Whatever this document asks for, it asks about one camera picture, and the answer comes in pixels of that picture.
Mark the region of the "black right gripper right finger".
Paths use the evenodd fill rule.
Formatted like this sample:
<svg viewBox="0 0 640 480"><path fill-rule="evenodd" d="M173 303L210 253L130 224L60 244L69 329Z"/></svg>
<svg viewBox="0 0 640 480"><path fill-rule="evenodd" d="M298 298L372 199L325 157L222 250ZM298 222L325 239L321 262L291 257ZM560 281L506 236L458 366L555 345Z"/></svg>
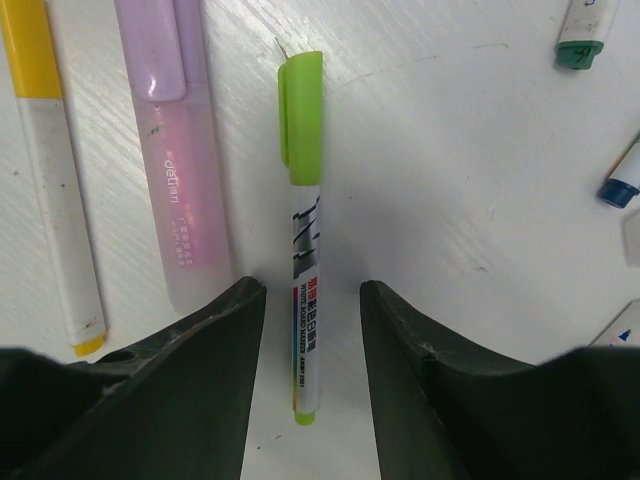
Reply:
<svg viewBox="0 0 640 480"><path fill-rule="evenodd" d="M360 288L385 479L635 479L639 351L580 347L530 365Z"/></svg>

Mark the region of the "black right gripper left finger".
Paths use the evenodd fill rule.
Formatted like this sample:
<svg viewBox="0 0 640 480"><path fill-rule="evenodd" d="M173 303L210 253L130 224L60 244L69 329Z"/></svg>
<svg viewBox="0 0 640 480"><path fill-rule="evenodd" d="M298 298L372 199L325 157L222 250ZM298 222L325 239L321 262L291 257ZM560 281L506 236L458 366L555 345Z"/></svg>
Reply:
<svg viewBox="0 0 640 480"><path fill-rule="evenodd" d="M245 277L93 363L3 349L2 477L239 478L265 307Z"/></svg>

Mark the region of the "white pen blue cap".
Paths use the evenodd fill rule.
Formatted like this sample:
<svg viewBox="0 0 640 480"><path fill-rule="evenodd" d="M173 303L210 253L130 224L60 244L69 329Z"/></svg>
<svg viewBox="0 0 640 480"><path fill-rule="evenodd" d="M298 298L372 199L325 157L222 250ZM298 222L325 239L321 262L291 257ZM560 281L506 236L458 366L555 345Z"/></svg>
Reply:
<svg viewBox="0 0 640 480"><path fill-rule="evenodd" d="M592 341L592 345L638 347L639 326L640 301L634 300Z"/></svg>

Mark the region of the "orange highlighter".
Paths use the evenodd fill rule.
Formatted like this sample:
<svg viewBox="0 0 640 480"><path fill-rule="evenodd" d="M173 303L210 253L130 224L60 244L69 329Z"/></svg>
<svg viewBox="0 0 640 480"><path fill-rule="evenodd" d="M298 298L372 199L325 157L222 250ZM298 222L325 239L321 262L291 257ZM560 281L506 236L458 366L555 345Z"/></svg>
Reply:
<svg viewBox="0 0 640 480"><path fill-rule="evenodd" d="M628 265L640 265L640 212L635 211L623 222L622 237L625 259Z"/></svg>

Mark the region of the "dark blue whiteboard marker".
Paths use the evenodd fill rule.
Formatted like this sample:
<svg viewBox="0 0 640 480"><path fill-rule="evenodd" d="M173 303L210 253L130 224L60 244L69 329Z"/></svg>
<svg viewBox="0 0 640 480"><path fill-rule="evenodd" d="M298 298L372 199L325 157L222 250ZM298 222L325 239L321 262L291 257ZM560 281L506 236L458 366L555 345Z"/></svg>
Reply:
<svg viewBox="0 0 640 480"><path fill-rule="evenodd" d="M639 154L639 137L636 137L621 162L599 189L599 200L612 207L624 209L639 195Z"/></svg>

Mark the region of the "teal green cap pen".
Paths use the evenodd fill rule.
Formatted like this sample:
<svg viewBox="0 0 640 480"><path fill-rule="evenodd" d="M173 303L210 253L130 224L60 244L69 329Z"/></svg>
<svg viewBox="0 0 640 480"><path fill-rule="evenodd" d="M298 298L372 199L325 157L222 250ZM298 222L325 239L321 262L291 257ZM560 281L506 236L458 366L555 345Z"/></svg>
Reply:
<svg viewBox="0 0 640 480"><path fill-rule="evenodd" d="M604 49L619 5L618 0L571 1L555 47L555 64L589 70Z"/></svg>

